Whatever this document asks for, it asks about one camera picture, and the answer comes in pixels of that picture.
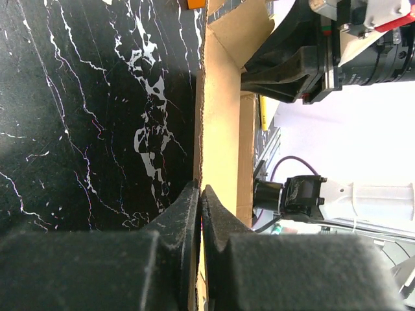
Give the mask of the aluminium rail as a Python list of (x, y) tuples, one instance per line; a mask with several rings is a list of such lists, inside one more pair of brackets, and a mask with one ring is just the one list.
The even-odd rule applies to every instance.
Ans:
[(265, 180), (272, 158), (280, 148), (280, 128), (258, 130), (254, 138), (254, 179)]

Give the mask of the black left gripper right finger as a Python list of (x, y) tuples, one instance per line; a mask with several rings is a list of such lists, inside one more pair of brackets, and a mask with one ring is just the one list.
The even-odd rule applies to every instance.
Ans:
[(201, 196), (210, 310), (404, 310), (375, 246), (356, 235), (261, 235)]

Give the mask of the cardboard box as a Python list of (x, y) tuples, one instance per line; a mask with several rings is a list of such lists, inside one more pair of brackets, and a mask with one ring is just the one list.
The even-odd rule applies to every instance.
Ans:
[(241, 75), (273, 28), (264, 1), (243, 1), (204, 26), (193, 174), (202, 193), (198, 287), (209, 310), (255, 307), (242, 254), (252, 234), (256, 97)]

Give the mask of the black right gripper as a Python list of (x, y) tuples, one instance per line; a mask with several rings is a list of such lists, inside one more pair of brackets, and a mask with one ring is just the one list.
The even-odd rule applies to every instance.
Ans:
[[(324, 51), (316, 46), (320, 17), (325, 64)], [(293, 103), (303, 96), (304, 104), (312, 104), (344, 86), (413, 81), (414, 22), (386, 32), (340, 67), (339, 61), (337, 22), (314, 13), (308, 1), (295, 1), (246, 63), (241, 89), (284, 103)]]

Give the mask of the yellow booklet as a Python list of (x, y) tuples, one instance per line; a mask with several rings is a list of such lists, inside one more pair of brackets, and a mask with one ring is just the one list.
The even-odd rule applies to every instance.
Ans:
[(259, 96), (259, 107), (261, 117), (261, 129), (264, 132), (268, 131), (268, 117), (267, 117), (267, 98), (263, 95)]

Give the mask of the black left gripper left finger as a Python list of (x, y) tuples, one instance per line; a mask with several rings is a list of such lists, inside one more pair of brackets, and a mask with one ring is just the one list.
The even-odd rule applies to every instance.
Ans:
[(199, 188), (137, 231), (1, 240), (2, 310), (196, 310)]

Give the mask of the small orange cube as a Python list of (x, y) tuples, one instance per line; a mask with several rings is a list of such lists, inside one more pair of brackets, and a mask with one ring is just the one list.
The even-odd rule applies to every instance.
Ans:
[(206, 0), (187, 0), (187, 7), (190, 10), (204, 8), (205, 5), (206, 5)]

